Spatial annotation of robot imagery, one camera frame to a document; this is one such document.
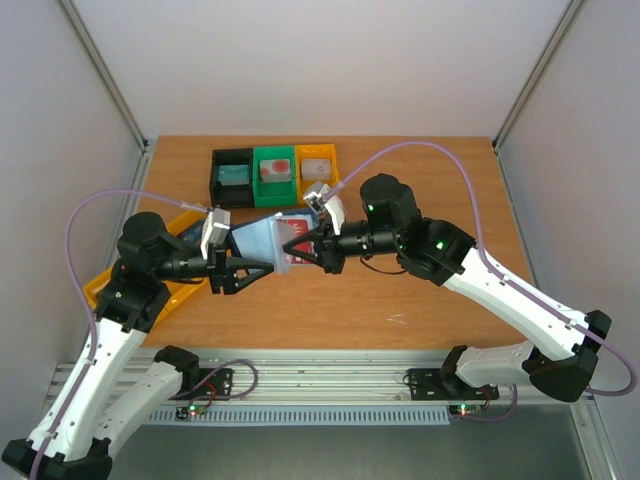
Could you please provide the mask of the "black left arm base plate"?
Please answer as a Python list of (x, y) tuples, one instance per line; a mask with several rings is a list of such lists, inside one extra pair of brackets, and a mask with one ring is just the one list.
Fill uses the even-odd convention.
[(201, 368), (199, 370), (198, 382), (205, 380), (197, 389), (188, 393), (184, 400), (209, 401), (227, 400), (232, 393), (233, 370), (223, 368), (215, 374), (211, 374), (212, 368)]

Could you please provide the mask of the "blue zip card holder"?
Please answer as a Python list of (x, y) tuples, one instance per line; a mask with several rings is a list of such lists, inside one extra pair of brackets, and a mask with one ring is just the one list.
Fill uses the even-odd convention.
[(268, 262), (274, 265), (277, 274), (288, 273), (284, 259), (283, 245), (278, 231), (278, 220), (283, 216), (311, 215), (318, 226), (316, 217), (306, 211), (278, 212), (274, 215), (231, 227), (231, 236), (242, 258)]

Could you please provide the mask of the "red VIP credit card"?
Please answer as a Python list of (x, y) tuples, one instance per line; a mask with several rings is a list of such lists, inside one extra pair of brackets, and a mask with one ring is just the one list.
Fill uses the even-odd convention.
[[(297, 240), (316, 227), (316, 222), (311, 215), (283, 216), (278, 220), (278, 231), (281, 244)], [(309, 261), (294, 257), (291, 254), (284, 254), (284, 259), (288, 267), (308, 265)]]

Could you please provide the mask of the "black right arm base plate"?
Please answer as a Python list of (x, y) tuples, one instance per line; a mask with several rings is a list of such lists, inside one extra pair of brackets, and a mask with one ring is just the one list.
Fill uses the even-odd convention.
[(500, 398), (497, 387), (473, 387), (456, 375), (442, 378), (437, 368), (410, 368), (403, 376), (403, 383), (413, 401), (493, 401)]

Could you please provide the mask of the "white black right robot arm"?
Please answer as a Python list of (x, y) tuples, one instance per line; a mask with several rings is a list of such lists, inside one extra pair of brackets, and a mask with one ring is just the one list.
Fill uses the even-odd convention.
[(565, 307), (502, 268), (459, 227), (423, 216), (411, 188), (391, 175), (368, 179), (360, 199), (365, 220), (337, 226), (344, 214), (330, 200), (327, 218), (284, 252), (331, 274), (341, 273), (349, 257), (393, 254), (403, 272), (469, 298), (525, 336), (503, 347), (453, 347), (439, 370), (448, 399), (491, 384), (531, 385), (567, 403), (581, 397), (611, 326), (606, 314)]

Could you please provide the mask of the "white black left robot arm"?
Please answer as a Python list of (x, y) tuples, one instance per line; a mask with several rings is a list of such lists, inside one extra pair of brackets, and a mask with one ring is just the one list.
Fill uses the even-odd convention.
[(82, 355), (38, 426), (7, 444), (6, 465), (29, 479), (106, 479), (114, 458), (152, 411), (173, 396), (199, 391), (198, 356), (167, 346), (133, 387), (108, 401), (169, 302), (168, 282), (207, 279), (213, 292), (231, 295), (273, 272), (270, 263), (238, 256), (229, 230), (230, 214), (220, 209), (207, 214), (199, 247), (172, 235), (156, 213), (138, 213), (125, 222), (119, 259), (89, 311)]

